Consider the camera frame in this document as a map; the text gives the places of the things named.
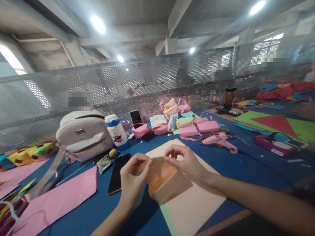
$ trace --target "orange paper box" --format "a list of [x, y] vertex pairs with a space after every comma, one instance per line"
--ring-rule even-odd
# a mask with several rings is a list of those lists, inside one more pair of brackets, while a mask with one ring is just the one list
[[[139, 167], [139, 173], [142, 173], [146, 163]], [[149, 195], [156, 200], [159, 205], [171, 199], [172, 195], [177, 192], [177, 187], [186, 181], [180, 171], [164, 161], [164, 157], [153, 158], [150, 174], [147, 177], [149, 185]]]

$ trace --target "brown bottle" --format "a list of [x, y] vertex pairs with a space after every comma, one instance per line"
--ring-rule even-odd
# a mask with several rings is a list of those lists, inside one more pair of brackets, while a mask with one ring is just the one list
[[234, 102], [234, 95], [236, 92], [236, 87], [234, 88], [227, 88], [225, 90], [225, 98], [224, 98], [224, 103], [223, 103], [223, 107], [225, 109], [231, 109], [233, 102]]

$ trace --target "water bottle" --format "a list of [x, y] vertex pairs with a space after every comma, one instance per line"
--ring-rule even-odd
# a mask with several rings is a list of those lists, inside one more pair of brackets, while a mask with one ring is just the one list
[[118, 151], [124, 151], [129, 148], [129, 140], [127, 135], [120, 123], [118, 116], [109, 115], [105, 117], [105, 123], [107, 125], [107, 130], [112, 137]]

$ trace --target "pink glue gun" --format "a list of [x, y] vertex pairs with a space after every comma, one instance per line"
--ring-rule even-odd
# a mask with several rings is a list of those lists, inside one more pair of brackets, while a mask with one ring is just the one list
[[202, 143], [205, 145], [216, 143], [219, 148], [223, 146], [227, 147], [233, 154], [238, 152], [238, 149], [227, 141], [227, 135], [223, 132], [204, 139]]

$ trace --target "ceiling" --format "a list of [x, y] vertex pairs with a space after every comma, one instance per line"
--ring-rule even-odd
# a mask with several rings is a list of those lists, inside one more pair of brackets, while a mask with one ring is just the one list
[[[163, 55], [167, 37], [175, 52], [188, 52], [235, 45], [249, 28], [254, 40], [263, 40], [303, 20], [312, 24], [315, 0], [266, 0], [249, 17], [259, 1], [0, 0], [0, 34], [14, 40], [34, 71], [47, 71], [117, 61], [117, 55]], [[105, 33], [95, 30], [92, 16], [104, 22]]]

